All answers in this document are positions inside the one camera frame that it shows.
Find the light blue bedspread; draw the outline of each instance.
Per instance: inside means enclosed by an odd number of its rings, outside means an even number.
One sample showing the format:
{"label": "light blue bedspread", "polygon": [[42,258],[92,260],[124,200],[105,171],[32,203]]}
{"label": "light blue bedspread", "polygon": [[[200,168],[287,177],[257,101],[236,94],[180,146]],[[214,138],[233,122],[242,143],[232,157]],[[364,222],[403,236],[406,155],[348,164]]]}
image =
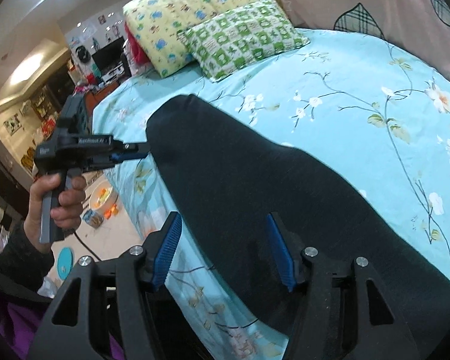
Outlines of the light blue bedspread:
{"label": "light blue bedspread", "polygon": [[[166,79],[134,77],[96,108],[94,132],[144,140],[151,113],[175,95],[195,93],[341,174],[450,279],[450,83],[383,40],[305,32],[309,45],[220,83],[203,78],[196,64]],[[142,236],[176,209],[151,156],[106,175]],[[216,359],[282,357],[287,337],[255,319],[186,226],[166,285]]]}

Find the yellow pillow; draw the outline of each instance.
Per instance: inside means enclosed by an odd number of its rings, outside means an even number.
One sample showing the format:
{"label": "yellow pillow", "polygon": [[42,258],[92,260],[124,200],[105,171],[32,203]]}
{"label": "yellow pillow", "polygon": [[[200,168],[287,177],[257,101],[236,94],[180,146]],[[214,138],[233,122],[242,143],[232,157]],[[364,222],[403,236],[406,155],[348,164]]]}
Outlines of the yellow pillow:
{"label": "yellow pillow", "polygon": [[228,10],[258,0],[133,0],[123,7],[131,33],[162,77],[193,60],[178,40],[186,30]]}

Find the food container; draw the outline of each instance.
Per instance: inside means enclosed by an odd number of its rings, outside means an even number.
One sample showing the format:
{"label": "food container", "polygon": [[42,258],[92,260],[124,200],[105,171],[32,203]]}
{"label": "food container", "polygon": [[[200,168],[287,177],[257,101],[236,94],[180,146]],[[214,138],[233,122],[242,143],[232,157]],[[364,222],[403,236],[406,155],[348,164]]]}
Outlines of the food container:
{"label": "food container", "polygon": [[90,208],[100,215],[110,210],[118,199],[119,194],[108,181],[102,181],[90,195]]}
{"label": "food container", "polygon": [[99,228],[100,225],[103,223],[104,218],[101,216],[98,212],[95,212],[94,210],[87,210],[85,214],[83,214],[83,221],[93,227],[93,228]]}

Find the metal bolt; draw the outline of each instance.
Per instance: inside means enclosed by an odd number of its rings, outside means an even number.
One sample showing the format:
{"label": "metal bolt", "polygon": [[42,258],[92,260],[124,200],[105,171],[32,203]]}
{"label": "metal bolt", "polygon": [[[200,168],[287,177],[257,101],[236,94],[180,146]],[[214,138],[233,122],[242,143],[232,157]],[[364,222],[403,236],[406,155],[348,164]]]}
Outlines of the metal bolt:
{"label": "metal bolt", "polygon": [[80,257],[80,259],[78,260],[78,263],[81,266],[87,266],[88,264],[90,264],[92,261],[92,258],[90,256],[82,256]]}
{"label": "metal bolt", "polygon": [[356,264],[361,267],[366,267],[368,265],[368,260],[365,257],[357,257]]}
{"label": "metal bolt", "polygon": [[306,247],[304,251],[308,257],[315,257],[318,254],[318,250],[313,246]]}
{"label": "metal bolt", "polygon": [[139,254],[143,253],[143,248],[140,245],[132,246],[128,253],[130,253],[132,256],[138,256]]}

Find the person's hand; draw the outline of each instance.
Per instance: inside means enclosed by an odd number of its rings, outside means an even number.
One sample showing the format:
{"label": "person's hand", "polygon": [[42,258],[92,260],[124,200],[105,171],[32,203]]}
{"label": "person's hand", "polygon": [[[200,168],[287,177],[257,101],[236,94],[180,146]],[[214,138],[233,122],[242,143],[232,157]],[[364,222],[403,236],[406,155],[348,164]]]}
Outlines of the person's hand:
{"label": "person's hand", "polygon": [[[80,226],[80,215],[83,211],[82,202],[85,200],[85,179],[75,177],[72,180],[72,189],[63,191],[58,196],[61,207],[56,207],[50,212],[56,225],[63,229],[77,229]],[[42,253],[48,253],[51,244],[39,242],[40,228],[42,224],[42,199],[43,196],[60,185],[60,175],[45,175],[39,178],[30,188],[30,203],[28,215],[23,224],[23,229],[31,244]]]}

